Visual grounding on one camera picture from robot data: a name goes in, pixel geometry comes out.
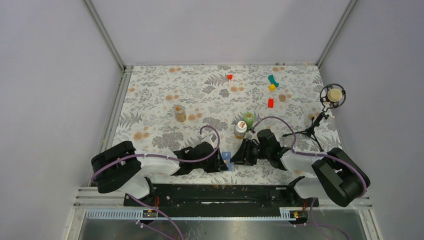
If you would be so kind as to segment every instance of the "small blue object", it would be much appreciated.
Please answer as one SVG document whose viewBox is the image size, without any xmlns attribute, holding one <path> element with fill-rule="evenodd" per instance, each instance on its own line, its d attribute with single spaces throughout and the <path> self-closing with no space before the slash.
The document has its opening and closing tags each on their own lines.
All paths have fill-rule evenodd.
<svg viewBox="0 0 424 240">
<path fill-rule="evenodd" d="M 224 151 L 221 155 L 222 155 L 222 160 L 224 160 L 224 162 L 225 162 L 225 160 L 231 159 L 231 152 L 229 152 L 229 151 Z"/>
<path fill-rule="evenodd" d="M 269 75 L 268 76 L 268 80 L 271 84 L 274 84 L 274 86 L 276 88 L 278 88 L 278 86 L 280 85 L 278 82 L 276 82 L 276 80 L 274 79 L 274 75 Z"/>
<path fill-rule="evenodd" d="M 233 171 L 233 164 L 232 163 L 226 163 L 226 166 L 228 167 L 228 171 Z"/>
</svg>

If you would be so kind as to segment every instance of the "yellow block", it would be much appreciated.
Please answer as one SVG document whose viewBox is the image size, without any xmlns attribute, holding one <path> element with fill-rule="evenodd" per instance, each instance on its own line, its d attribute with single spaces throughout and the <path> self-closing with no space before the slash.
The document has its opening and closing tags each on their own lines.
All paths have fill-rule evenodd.
<svg viewBox="0 0 424 240">
<path fill-rule="evenodd" d="M 271 84 L 268 88 L 271 92 L 273 92 L 276 89 L 276 86 L 274 84 Z"/>
</svg>

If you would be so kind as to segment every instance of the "green jar lid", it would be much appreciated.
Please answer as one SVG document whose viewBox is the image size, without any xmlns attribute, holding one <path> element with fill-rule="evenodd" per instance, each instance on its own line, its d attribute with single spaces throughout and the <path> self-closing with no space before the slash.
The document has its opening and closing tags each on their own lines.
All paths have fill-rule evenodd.
<svg viewBox="0 0 424 240">
<path fill-rule="evenodd" d="M 253 126 L 253 122 L 255 121 L 255 115 L 251 112 L 246 112 L 243 115 L 243 121 L 247 124 L 247 129 L 250 129 Z"/>
</svg>

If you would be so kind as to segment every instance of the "green toy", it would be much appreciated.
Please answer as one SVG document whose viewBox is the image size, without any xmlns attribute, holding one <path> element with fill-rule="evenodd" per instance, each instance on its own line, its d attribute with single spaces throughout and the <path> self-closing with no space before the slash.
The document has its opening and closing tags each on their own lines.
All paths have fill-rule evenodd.
<svg viewBox="0 0 424 240">
<path fill-rule="evenodd" d="M 253 122 L 255 121 L 255 115 L 253 113 L 251 113 L 251 112 L 246 112 L 243 115 L 243 121 L 246 122 L 246 124 L 247 124 L 247 130 L 249 130 L 253 126 Z"/>
<path fill-rule="evenodd" d="M 278 88 L 278 86 L 280 85 L 278 82 L 276 82 L 276 80 L 274 79 L 274 75 L 269 75 L 268 76 L 268 80 L 271 84 L 274 84 L 276 88 Z"/>
</svg>

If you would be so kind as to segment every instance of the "jar lid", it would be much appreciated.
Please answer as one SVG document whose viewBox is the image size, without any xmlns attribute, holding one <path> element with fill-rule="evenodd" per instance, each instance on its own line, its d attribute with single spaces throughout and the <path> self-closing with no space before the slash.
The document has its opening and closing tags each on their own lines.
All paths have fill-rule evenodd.
<svg viewBox="0 0 424 240">
<path fill-rule="evenodd" d="M 184 110 L 184 107 L 178 104 L 178 105 L 175 106 L 174 109 L 175 109 L 176 113 L 182 113 L 183 110 Z"/>
<path fill-rule="evenodd" d="M 245 121 L 239 121 L 236 125 L 236 128 L 238 131 L 244 131 L 248 128 L 248 125 L 246 124 Z"/>
</svg>

